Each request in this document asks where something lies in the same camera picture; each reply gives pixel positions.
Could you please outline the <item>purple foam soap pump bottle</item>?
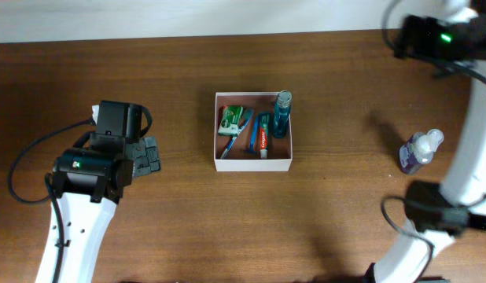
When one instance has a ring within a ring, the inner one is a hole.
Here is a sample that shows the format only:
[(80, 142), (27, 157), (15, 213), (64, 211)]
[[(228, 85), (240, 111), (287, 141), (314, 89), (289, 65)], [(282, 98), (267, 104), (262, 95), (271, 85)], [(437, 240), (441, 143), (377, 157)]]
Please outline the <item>purple foam soap pump bottle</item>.
[(429, 164), (443, 141), (444, 133), (439, 129), (413, 134), (399, 149), (401, 171), (413, 175), (421, 167)]

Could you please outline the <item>blue disposable razor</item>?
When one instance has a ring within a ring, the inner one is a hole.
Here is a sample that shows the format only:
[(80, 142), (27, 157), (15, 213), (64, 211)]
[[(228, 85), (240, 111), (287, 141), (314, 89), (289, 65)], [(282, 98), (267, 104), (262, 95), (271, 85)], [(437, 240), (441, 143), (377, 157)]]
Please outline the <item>blue disposable razor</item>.
[(259, 117), (257, 116), (254, 119), (249, 147), (245, 150), (245, 153), (257, 154), (257, 151), (255, 150), (255, 145), (256, 145), (258, 130), (259, 130)]

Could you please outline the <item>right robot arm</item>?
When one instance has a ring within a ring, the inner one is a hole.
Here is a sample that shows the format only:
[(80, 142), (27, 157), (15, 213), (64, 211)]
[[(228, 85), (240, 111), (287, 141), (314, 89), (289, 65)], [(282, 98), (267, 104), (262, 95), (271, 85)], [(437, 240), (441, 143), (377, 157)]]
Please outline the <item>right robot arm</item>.
[(413, 181), (401, 201), (405, 225), (393, 226), (395, 244), (363, 277), (365, 282), (421, 282), (431, 261), (467, 229), (486, 231), (486, 1), (446, 1), (444, 18), (409, 15), (394, 39), (388, 21), (381, 35), (394, 56), (436, 67), (440, 77), (472, 78), (466, 120), (445, 178)]

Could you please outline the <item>blue white toothbrush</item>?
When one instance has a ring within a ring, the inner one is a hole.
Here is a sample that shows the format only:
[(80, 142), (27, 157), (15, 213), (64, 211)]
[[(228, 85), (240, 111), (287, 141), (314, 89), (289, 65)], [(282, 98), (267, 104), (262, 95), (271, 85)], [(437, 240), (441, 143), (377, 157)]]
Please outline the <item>blue white toothbrush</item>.
[(243, 108), (242, 106), (227, 106), (224, 108), (223, 120), (219, 127), (219, 135), (231, 136), (231, 139), (221, 154), (221, 160), (226, 159), (237, 138), (249, 124), (253, 114), (253, 108)]

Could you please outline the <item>blue mouthwash bottle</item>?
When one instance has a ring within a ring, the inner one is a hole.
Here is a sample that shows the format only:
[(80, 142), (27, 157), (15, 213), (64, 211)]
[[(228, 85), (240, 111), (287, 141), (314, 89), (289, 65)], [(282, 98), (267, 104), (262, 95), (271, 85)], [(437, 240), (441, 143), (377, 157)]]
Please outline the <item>blue mouthwash bottle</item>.
[(275, 138), (284, 138), (291, 111), (292, 94), (287, 90), (278, 93), (274, 103), (274, 118), (272, 133)]

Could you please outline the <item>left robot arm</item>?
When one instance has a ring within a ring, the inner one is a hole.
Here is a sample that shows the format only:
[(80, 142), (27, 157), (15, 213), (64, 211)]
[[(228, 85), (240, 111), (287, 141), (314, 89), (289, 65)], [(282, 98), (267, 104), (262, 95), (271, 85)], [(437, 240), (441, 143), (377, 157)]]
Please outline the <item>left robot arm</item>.
[(45, 176), (51, 216), (38, 282), (90, 282), (125, 188), (161, 170), (146, 107), (102, 101), (89, 122), (94, 130), (56, 158)]

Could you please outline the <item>green Dettol soap bar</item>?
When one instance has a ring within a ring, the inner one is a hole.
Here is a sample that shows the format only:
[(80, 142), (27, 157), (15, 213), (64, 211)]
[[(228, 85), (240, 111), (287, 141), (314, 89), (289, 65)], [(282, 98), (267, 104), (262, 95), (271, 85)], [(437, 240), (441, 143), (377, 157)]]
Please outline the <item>green Dettol soap bar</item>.
[(238, 136), (239, 121), (244, 108), (241, 105), (223, 106), (222, 119), (218, 134), (222, 136)]

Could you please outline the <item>green white toothpaste tube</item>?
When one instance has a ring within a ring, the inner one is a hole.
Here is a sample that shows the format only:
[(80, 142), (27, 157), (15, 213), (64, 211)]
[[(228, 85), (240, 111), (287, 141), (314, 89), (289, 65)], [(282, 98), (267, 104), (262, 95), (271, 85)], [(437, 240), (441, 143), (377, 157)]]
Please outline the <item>green white toothpaste tube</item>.
[(260, 158), (262, 160), (265, 160), (268, 154), (270, 119), (271, 114), (269, 112), (262, 112), (259, 115)]

